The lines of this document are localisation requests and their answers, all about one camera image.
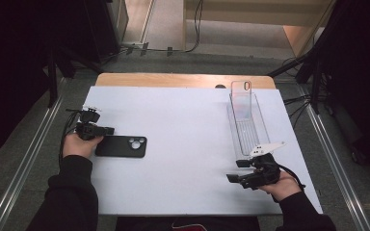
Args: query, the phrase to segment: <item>black jacket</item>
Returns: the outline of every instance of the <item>black jacket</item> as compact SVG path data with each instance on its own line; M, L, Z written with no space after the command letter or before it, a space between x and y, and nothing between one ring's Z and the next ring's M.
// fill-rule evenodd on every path
M44 202L35 214L27 230L96 230L98 218L98 199L91 183L92 163L80 156L67 156L63 159L58 175L49 179L49 189ZM319 215L304 192L298 192L283 199L279 203L283 212L283 226L277 231L301 230L335 230L328 216ZM119 231L163 231L172 230L171 222L156 218L130 218L125 224L120 224ZM198 221L207 230L252 230L249 220L235 218L195 218L189 222Z

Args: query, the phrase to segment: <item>aluminum rail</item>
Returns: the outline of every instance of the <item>aluminum rail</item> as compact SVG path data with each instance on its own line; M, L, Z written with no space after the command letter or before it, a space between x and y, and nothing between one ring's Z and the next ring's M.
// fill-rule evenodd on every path
M40 151L40 147L46 137L48 130L56 116L56 113L59 111L59 108L63 102L63 93L68 81L66 78L62 78L59 83L59 97L54 103L51 109L47 109L46 114L43 117L43 120L40 123L38 131L32 139L31 144L29 145L28 150L26 151L25 156L23 157L22 162L19 165L19 168L16 171L16 174L13 177L11 184L7 187L5 193L3 194L0 201L0 230L4 228L4 225L11 213L11 210L22 190L22 187L26 181L26 178L29 175L29 172L33 166L36 157Z
M299 89L302 95L308 94L308 91L305 87L299 86ZM370 222L365 215L363 207L359 202L357 194L347 176L347 173L344 170L344 167L339 161L338 155L335 152L330 137L323 124L323 120L320 118L319 115L316 115L312 107L307 107L307 112L317 133L317 136L323 146L324 152L326 153L326 157L330 163L332 173L334 174L338 187L340 188L341 193L344 196L345 202L348 206L351 216L353 217L357 230L370 230Z

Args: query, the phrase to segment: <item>transparent plastic box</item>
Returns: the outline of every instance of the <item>transparent plastic box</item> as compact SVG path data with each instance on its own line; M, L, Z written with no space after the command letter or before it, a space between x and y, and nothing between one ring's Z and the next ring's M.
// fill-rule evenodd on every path
M256 94L251 91L251 82L232 82L227 114L236 160L248 159L255 146L269 143Z

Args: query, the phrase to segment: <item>black phone case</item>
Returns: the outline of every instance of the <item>black phone case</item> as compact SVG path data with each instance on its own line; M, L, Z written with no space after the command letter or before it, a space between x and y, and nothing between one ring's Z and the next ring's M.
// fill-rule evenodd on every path
M96 156L143 158L146 137L106 136L97 145Z

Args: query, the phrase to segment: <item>hand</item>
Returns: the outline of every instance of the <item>hand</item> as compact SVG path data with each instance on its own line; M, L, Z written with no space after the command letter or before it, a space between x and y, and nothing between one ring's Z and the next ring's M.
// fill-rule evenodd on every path
M277 201L302 191L296 179L285 171L280 172L280 179L275 184L261 186L259 189L270 193Z
M63 147L63 157L68 155L78 155L90 158L93 149L103 140L103 137L96 137L89 141L83 141L75 133L65 137L65 146Z

